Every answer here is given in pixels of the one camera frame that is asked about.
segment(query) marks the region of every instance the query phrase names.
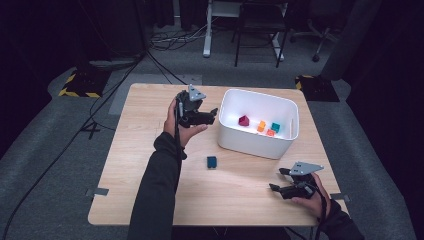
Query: desk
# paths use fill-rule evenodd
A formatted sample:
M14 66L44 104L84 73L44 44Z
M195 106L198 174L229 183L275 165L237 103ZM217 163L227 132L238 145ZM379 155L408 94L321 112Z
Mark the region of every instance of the desk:
M230 87L196 86L207 95L200 111L220 107ZM99 188L88 220L95 225L128 225L141 178L153 142L163 129L172 98L187 86L133 84L119 121ZM239 88L293 100L299 108L300 132L280 160L255 157L221 148L217 144L218 116L208 130L187 145L176 195L174 225L189 226L312 226L308 212L272 192L269 183L289 185L278 173L296 161L320 164L319 172L328 193L339 187L325 154L303 94L298 90ZM207 156L216 156L218 166L208 170Z
M203 57L210 57L211 55L211 45L212 45L212 17L238 17L240 11L241 1L219 1L219 0L209 0L208 2L208 11L206 16L206 36L205 36L205 45L203 47ZM280 44L278 43L278 34L275 39L272 41L274 47L275 56L278 58L280 53ZM281 54L280 62L284 60L284 55Z

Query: white bin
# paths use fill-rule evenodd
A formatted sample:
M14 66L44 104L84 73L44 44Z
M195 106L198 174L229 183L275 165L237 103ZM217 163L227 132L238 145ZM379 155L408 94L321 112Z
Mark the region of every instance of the white bin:
M247 116L249 126L239 125ZM265 130L258 132L260 121ZM272 123L280 125L273 137L266 135ZM299 134L297 105L285 98L240 89L228 90L219 114L218 144L230 150L260 157L280 159Z

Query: person's hand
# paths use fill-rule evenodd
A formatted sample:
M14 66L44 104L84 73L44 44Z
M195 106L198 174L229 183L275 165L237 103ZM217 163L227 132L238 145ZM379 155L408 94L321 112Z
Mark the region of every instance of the person's hand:
M312 176L314 177L315 183L317 184L322 195L324 195L325 201L327 202L327 212L325 215L325 217L327 217L328 214L330 213L330 207L331 207L330 197L328 196L327 191L325 191L324 187L322 186L321 179L319 178L319 176L316 173L312 173ZM318 192L315 192L310 199L294 197L291 200L292 202L308 209L312 213L312 215L314 215L315 217L317 218L322 217L321 216L321 213L322 213L321 196L319 195Z
M168 108L168 117L163 124L163 131L171 134L172 137L175 137L175 105L177 104L177 101L174 99ZM181 147L185 147L190 140L191 137L194 135L205 131L208 128L206 124L201 124L198 126L193 126L190 128L184 128L180 125L178 125L178 129L180 131L180 143Z

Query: small blue object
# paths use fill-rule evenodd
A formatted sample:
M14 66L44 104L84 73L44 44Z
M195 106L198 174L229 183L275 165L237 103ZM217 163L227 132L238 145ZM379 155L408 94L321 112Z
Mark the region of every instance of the small blue object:
M274 130L275 133L280 131L280 124L272 123L271 130Z
M216 157L214 156L208 157L208 168L216 168Z

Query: chair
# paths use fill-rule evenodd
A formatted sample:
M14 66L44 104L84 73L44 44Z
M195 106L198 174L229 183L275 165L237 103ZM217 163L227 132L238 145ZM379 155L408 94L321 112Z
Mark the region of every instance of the chair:
M352 0L310 0L307 5L307 24L309 32L296 32L290 37L295 42L297 37L316 36L320 39L318 48L312 61L318 62L319 53L325 40L337 42L337 35L343 30L349 12L353 5Z
M240 45L241 37L243 34L267 34L271 45L272 41L278 36L279 32L284 32L283 39L279 46L280 51L277 57L276 67L280 64L281 55L286 41L287 28L283 16L283 4L287 0L245 0L240 5L240 13L237 20L237 26L233 34L231 42L234 42L235 35L237 34L237 51L234 66L237 67L240 48L263 48L264 46L253 45Z

